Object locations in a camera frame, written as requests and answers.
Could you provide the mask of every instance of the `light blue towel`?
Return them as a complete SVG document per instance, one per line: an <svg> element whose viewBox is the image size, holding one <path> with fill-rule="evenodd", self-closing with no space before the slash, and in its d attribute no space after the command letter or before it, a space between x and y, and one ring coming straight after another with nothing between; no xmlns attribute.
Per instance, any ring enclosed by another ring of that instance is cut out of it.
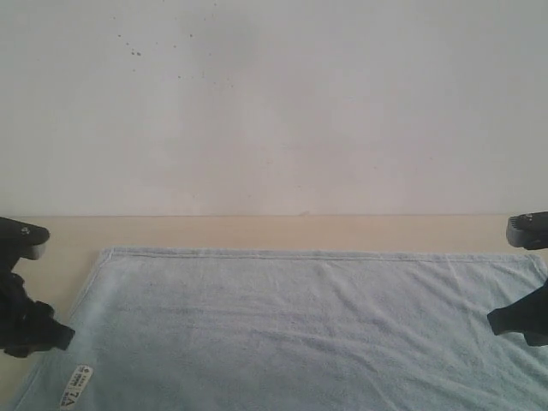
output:
<svg viewBox="0 0 548 411"><path fill-rule="evenodd" d="M545 411L548 348L485 316L547 277L534 256L113 248L8 409L58 410L85 365L74 410Z"/></svg>

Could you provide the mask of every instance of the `white wall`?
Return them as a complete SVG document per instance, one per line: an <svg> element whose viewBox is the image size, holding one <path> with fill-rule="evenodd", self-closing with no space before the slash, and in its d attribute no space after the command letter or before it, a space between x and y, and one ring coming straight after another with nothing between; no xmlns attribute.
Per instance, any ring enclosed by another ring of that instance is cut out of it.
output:
<svg viewBox="0 0 548 411"><path fill-rule="evenodd" d="M4 0L0 214L546 209L547 21L546 0Z"/></svg>

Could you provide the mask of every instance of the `white label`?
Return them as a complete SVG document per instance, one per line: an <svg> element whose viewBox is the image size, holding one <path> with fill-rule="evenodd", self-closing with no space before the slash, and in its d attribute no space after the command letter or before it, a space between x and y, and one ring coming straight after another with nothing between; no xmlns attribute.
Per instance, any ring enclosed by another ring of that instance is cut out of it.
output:
<svg viewBox="0 0 548 411"><path fill-rule="evenodd" d="M59 404L61 411L69 411L74 408L92 375L93 368L90 366L76 367L61 397L61 404Z"/></svg>

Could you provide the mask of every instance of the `beige table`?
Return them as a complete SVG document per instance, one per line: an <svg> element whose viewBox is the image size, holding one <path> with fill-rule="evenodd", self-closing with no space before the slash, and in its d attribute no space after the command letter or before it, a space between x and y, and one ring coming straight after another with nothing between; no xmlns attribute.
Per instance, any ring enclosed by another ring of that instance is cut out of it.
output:
<svg viewBox="0 0 548 411"><path fill-rule="evenodd" d="M93 261L114 245L522 253L505 240L507 216L483 217L54 217L23 218L52 234L45 256L15 271L33 299L65 318ZM0 355L0 402L39 356Z"/></svg>

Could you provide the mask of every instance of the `towel label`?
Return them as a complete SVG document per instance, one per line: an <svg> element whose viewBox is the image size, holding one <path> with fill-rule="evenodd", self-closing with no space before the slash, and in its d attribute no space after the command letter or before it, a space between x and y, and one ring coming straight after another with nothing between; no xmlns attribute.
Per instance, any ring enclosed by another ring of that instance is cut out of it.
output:
<svg viewBox="0 0 548 411"><path fill-rule="evenodd" d="M93 368L90 366L76 367L61 397L61 404L59 405L61 411L69 411L74 408L92 375Z"/></svg>

